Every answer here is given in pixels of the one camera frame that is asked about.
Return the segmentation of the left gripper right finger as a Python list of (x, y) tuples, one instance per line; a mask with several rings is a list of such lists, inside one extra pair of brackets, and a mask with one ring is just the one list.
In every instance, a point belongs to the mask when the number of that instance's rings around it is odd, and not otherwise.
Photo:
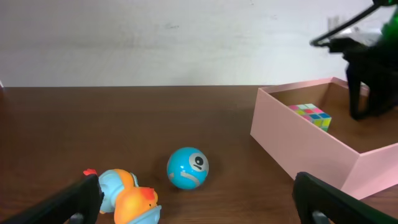
[(397, 224), (396, 218), (307, 172), (296, 175), (292, 196), (302, 223)]

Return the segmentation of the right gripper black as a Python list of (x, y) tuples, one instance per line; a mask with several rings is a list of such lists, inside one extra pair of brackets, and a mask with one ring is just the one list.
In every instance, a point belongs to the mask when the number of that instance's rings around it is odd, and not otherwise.
[[(326, 44), (331, 53), (342, 53), (348, 62), (349, 112), (364, 119), (367, 109), (393, 109), (397, 106), (397, 11), (384, 24), (381, 35), (370, 46), (351, 37), (332, 38)], [(361, 83), (369, 87), (367, 109), (359, 110)]]

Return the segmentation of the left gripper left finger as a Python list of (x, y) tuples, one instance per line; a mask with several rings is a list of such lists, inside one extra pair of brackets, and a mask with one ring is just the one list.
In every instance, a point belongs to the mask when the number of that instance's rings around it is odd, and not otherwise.
[(104, 193), (96, 174), (79, 181), (4, 221), (2, 224), (81, 223), (94, 224)]

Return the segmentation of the rubik's cube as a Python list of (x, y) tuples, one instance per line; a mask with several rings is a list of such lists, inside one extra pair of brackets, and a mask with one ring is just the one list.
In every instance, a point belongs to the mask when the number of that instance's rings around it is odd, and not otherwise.
[(328, 131), (331, 116), (314, 104), (290, 105), (289, 108), (324, 131)]

